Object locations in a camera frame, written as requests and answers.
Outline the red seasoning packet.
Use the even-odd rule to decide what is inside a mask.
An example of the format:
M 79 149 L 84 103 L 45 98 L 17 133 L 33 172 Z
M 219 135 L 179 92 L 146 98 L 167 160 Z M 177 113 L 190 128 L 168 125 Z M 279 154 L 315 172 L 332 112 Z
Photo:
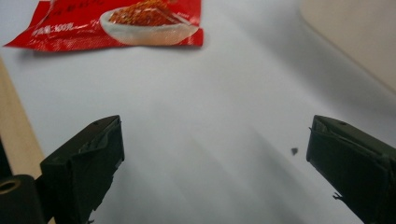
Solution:
M 202 0 L 40 0 L 28 28 L 8 43 L 38 51 L 196 46 Z

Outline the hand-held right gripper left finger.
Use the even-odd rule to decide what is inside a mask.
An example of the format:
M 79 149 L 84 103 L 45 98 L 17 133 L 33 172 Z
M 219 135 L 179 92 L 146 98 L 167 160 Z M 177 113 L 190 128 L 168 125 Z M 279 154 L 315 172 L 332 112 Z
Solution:
M 57 224 L 86 224 L 124 161 L 118 115 L 89 124 L 40 163 Z

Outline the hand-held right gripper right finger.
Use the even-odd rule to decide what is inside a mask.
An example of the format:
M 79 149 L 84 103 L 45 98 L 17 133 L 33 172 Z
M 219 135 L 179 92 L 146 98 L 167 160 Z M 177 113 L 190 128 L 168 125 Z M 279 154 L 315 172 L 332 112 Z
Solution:
M 341 120 L 315 115 L 306 159 L 364 224 L 396 224 L 396 148 Z

